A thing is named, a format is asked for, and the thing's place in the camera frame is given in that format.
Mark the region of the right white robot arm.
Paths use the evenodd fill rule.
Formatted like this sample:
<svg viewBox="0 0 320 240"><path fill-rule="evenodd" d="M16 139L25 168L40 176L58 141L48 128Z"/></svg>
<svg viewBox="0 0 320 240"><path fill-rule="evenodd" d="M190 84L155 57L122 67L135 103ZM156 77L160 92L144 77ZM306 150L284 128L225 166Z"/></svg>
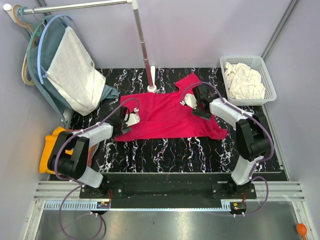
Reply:
<svg viewBox="0 0 320 240"><path fill-rule="evenodd" d="M218 94L215 98L202 83L187 93L184 103L192 108L192 114L205 120L219 117L235 130L235 143L239 153L230 180L224 187L229 195L239 195L249 188L255 167L274 155L274 143L269 133L267 118L264 114L252 114Z"/></svg>

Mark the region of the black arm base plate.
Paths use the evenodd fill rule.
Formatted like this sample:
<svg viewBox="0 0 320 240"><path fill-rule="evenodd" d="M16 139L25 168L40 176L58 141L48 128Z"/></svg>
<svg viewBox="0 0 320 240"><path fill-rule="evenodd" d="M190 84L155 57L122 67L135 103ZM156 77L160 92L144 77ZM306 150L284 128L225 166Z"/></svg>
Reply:
<svg viewBox="0 0 320 240"><path fill-rule="evenodd" d="M112 209L213 209L222 200L255 200L253 184L243 194L230 195L224 187L229 173L105 173L105 192L84 187L82 199L111 197Z"/></svg>

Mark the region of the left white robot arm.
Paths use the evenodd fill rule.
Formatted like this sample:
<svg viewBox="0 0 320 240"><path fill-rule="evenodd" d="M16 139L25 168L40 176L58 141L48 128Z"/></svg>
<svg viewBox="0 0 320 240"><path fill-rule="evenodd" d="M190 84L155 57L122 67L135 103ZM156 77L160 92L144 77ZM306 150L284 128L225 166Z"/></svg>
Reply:
<svg viewBox="0 0 320 240"><path fill-rule="evenodd" d="M101 189L104 176L88 166L89 150L104 140L130 132L131 126L140 122L137 112L130 112L125 106L119 114L110 116L86 130L69 132L62 130L48 157L46 167L59 175L76 180L94 189Z"/></svg>

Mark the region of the red t shirt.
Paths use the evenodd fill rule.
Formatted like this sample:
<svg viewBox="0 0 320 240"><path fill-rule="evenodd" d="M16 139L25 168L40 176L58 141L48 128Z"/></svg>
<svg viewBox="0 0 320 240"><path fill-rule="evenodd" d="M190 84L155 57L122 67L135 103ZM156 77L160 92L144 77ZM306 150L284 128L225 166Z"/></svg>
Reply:
<svg viewBox="0 0 320 240"><path fill-rule="evenodd" d="M137 93L123 95L120 102L129 98L139 100L140 122L131 131L115 138L117 142L144 139L177 139L209 137L213 140L224 139L228 131L219 127L214 116L205 120L192 114L192 108L180 104L183 91L200 80L195 74L175 83L178 91L172 93Z"/></svg>

